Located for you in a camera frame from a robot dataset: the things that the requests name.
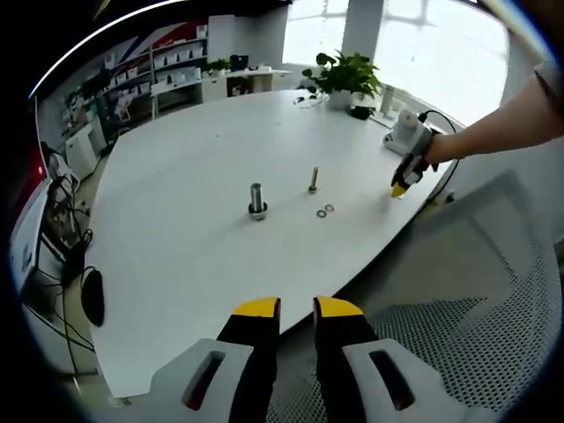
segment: yellow fingertip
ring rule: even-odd
[[[403,194],[405,194],[406,191],[407,189],[402,188],[399,185],[395,184],[393,190],[391,191],[391,197],[392,198],[401,197]]]
[[[251,317],[274,317],[278,297],[264,297],[241,304],[234,310],[233,315],[247,315]]]
[[[362,315],[362,310],[349,301],[317,295],[321,317],[343,317],[346,315]]]

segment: white plant pot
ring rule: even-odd
[[[351,92],[335,91],[329,94],[327,108],[330,110],[348,110],[351,108]]]

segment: potted plant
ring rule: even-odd
[[[204,70],[212,77],[225,75],[226,69],[231,68],[231,63],[227,59],[218,59],[214,62],[209,62],[204,66]]]
[[[309,100],[320,100],[329,96],[328,106],[332,109],[347,110],[351,106],[351,94],[359,93],[360,96],[369,95],[374,98],[378,93],[380,81],[374,74],[378,70],[370,59],[355,53],[344,56],[341,52],[331,57],[319,53],[315,59],[319,70],[314,73],[305,69],[301,74],[313,84],[307,89],[310,93]]]

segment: shelf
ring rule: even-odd
[[[121,68],[122,66],[124,66],[125,64],[131,63],[131,62],[135,62],[136,60],[140,59],[141,57],[145,57],[145,56],[149,56],[149,52],[147,53],[141,53],[135,57],[130,57],[129,59],[124,60],[123,62],[119,62],[116,66],[114,66],[112,69],[109,69],[109,71],[114,71],[118,68]]]
[[[165,70],[165,69],[167,69],[167,68],[171,68],[171,67],[177,66],[177,65],[179,65],[179,64],[188,63],[188,62],[195,62],[196,60],[207,59],[207,57],[208,57],[208,56],[203,55],[202,57],[192,57],[191,59],[183,60],[183,61],[181,61],[181,62],[166,64],[166,65],[164,65],[164,66],[161,66],[160,68],[155,68],[155,72],[163,71],[163,70]]]
[[[135,77],[133,77],[133,78],[131,78],[131,79],[127,79],[125,82],[122,82],[121,84],[114,85],[114,86],[112,86],[112,87],[110,87],[110,88],[104,90],[104,93],[109,93],[110,91],[113,91],[113,90],[115,90],[116,88],[119,88],[120,86],[127,85],[128,83],[133,82],[133,81],[135,81],[136,79],[139,79],[139,78],[142,78],[142,77],[146,77],[146,76],[148,76],[148,75],[151,75],[151,71],[150,71],[150,70],[148,70],[148,71],[146,71],[146,72],[141,72],[141,73],[137,74]]]
[[[169,49],[169,48],[174,48],[174,47],[178,47],[178,46],[184,46],[184,45],[186,45],[186,44],[191,44],[191,43],[193,43],[193,42],[200,42],[200,41],[207,41],[207,37],[204,37],[204,38],[194,38],[194,39],[192,39],[192,40],[186,40],[186,41],[183,41],[183,42],[177,42],[177,43],[175,43],[175,44],[169,44],[169,45],[166,45],[166,46],[157,47],[157,48],[154,48],[154,49],[152,50],[152,52],[153,52],[153,53],[156,53],[157,51],[167,50],[167,49]]]
[[[135,97],[133,97],[131,100],[135,101],[135,100],[137,100],[137,99],[141,99],[141,98],[147,97],[147,96],[151,96],[151,92],[150,92],[150,91],[147,92],[147,93],[138,94],[138,95],[136,95]],[[112,100],[109,100],[108,102],[114,103],[114,102],[116,102],[117,100],[118,100],[118,98],[115,97],[115,98],[113,98]]]

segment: human arm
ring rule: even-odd
[[[427,161],[531,147],[564,135],[564,118],[542,85],[543,79],[533,76],[518,95],[491,114],[456,134],[434,136]]]

